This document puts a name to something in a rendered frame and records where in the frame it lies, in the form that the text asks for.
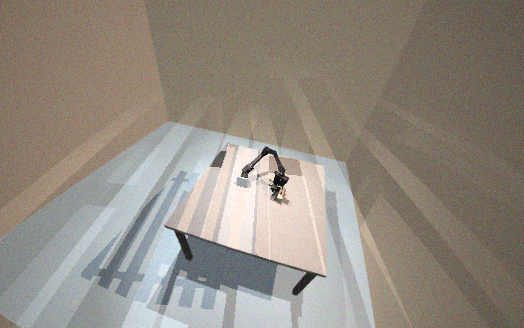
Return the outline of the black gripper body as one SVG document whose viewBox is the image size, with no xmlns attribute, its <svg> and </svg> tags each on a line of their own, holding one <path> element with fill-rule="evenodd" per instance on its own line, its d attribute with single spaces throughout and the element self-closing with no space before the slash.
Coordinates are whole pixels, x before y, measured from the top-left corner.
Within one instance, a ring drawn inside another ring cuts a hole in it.
<svg viewBox="0 0 524 328">
<path fill-rule="evenodd" d="M 275 185 L 271 185 L 271 188 L 270 188 L 270 189 L 273 190 L 273 191 L 277 191 L 277 188 L 278 188 L 277 185 L 279 184 L 279 181 L 280 181 L 280 180 L 276 180 L 275 177 L 274 177 L 273 183 L 274 183 L 276 186 L 275 186 Z"/>
</svg>

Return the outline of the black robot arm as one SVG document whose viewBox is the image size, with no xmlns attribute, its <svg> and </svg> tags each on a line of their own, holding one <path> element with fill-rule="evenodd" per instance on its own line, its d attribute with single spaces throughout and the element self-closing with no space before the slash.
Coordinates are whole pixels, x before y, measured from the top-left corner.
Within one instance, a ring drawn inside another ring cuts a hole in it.
<svg viewBox="0 0 524 328">
<path fill-rule="evenodd" d="M 284 187 L 285 184 L 288 182 L 289 177 L 285 176 L 285 173 L 284 173 L 285 172 L 285 168 L 281 164 L 280 159 L 279 159 L 279 157 L 277 155 L 277 152 L 275 150 L 270 149 L 269 147 L 264 147 L 262 152 L 251 163 L 247 164 L 244 168 L 241 169 L 241 171 L 243 171 L 241 173 L 241 177 L 242 178 L 248 178 L 248 173 L 254 169 L 253 168 L 254 165 L 256 163 L 258 163 L 264 156 L 266 156 L 268 154 L 272 154 L 275 157 L 275 160 L 276 160 L 277 165 L 278 165 L 278 170 L 280 172 L 280 173 L 278 171 L 274 172 L 275 179 L 276 180 L 280 180 L 278 186 Z"/>
</svg>

